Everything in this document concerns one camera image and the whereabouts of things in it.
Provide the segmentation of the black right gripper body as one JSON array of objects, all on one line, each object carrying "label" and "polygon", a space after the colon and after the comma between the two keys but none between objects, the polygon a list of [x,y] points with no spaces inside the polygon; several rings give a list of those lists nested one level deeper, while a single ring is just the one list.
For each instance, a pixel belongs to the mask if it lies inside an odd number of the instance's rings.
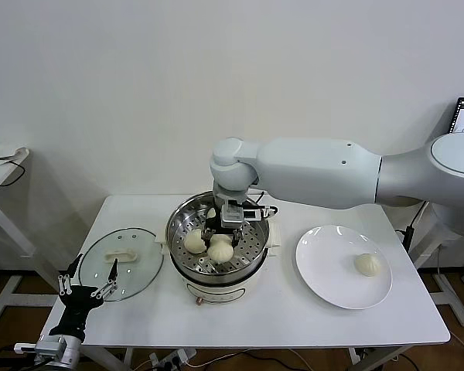
[{"label": "black right gripper body", "polygon": [[206,213],[205,228],[207,227],[215,230],[214,234],[233,235],[233,230],[235,230],[223,227],[221,225],[220,214],[215,210],[208,210]]}]

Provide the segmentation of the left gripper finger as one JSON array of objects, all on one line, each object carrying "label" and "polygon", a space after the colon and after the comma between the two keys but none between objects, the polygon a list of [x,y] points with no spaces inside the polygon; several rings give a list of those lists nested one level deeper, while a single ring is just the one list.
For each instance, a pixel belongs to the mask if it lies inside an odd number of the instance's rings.
[{"label": "left gripper finger", "polygon": [[64,272],[60,272],[57,280],[59,286],[59,295],[70,295],[73,292],[71,287],[71,279],[75,277],[78,265],[81,261],[83,254],[79,254]]},{"label": "left gripper finger", "polygon": [[107,281],[100,288],[96,289],[90,294],[92,298],[97,300],[106,300],[108,299],[117,289],[117,277],[118,277],[118,259],[115,258],[111,266],[109,275],[107,276]]}]

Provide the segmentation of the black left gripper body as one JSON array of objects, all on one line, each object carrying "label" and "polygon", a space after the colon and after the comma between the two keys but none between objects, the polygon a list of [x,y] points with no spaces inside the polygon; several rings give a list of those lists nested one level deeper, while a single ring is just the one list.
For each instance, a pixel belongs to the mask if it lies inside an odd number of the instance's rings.
[{"label": "black left gripper body", "polygon": [[85,340],[89,312],[103,304],[102,299],[92,296],[96,290],[96,287],[74,285],[70,294],[61,295],[65,308],[58,325],[50,329],[49,335],[69,335]]}]

